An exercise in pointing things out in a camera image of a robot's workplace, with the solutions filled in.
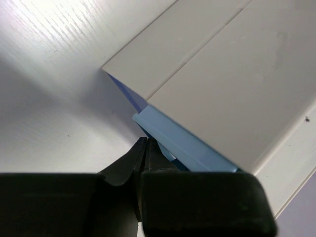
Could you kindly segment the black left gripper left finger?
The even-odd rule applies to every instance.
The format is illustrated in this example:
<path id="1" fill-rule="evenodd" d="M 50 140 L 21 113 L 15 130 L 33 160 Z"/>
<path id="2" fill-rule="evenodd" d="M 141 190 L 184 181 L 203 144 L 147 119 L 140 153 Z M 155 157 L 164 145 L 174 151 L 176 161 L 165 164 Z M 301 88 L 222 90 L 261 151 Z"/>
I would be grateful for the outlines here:
<path id="1" fill-rule="evenodd" d="M 141 137 L 98 173 L 2 173 L 3 237 L 135 237 L 135 178 L 147 146 Z"/>

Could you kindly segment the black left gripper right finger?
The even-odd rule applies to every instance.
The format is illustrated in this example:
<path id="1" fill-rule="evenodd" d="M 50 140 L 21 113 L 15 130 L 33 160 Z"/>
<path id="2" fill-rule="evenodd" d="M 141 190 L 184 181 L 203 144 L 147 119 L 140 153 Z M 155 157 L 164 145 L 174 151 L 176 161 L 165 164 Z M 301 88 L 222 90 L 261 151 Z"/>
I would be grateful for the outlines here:
<path id="1" fill-rule="evenodd" d="M 277 224 L 258 179 L 246 172 L 179 170 L 149 139 L 141 174 L 147 237 L 275 237 Z"/>

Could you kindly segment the light blue drawer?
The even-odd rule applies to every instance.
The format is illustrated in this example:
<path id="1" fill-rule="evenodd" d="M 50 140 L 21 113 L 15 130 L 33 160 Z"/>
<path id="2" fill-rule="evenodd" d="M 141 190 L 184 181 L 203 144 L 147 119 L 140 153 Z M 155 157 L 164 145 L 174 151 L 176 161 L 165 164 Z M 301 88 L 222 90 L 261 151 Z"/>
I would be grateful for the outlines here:
<path id="1" fill-rule="evenodd" d="M 194 172 L 236 172 L 238 167 L 192 133 L 152 106 L 147 106 L 133 120 L 155 138 L 170 160 L 178 160 Z"/>

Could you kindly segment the dark blue drawer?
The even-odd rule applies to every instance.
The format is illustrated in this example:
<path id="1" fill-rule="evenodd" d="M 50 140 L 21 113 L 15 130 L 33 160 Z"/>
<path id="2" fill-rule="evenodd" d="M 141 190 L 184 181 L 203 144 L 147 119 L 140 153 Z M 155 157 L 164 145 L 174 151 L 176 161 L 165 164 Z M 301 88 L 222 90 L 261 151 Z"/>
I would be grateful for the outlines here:
<path id="1" fill-rule="evenodd" d="M 121 83 L 112 75 L 108 73 L 107 75 L 116 84 L 116 86 L 120 89 L 120 91 L 123 93 L 123 95 L 127 98 L 127 100 L 131 103 L 131 105 L 135 108 L 135 110 L 138 113 L 142 112 L 148 106 L 147 101 L 144 98 L 142 98 L 139 94 L 131 90 L 125 84 Z"/>

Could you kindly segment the white drawer cabinet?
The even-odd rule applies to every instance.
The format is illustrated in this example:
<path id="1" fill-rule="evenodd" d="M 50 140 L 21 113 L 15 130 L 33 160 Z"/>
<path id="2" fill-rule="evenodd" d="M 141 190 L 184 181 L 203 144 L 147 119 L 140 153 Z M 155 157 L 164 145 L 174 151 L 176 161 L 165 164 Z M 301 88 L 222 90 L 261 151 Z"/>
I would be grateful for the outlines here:
<path id="1" fill-rule="evenodd" d="M 275 216 L 315 173 L 313 0 L 179 0 L 103 70 L 255 174 Z"/>

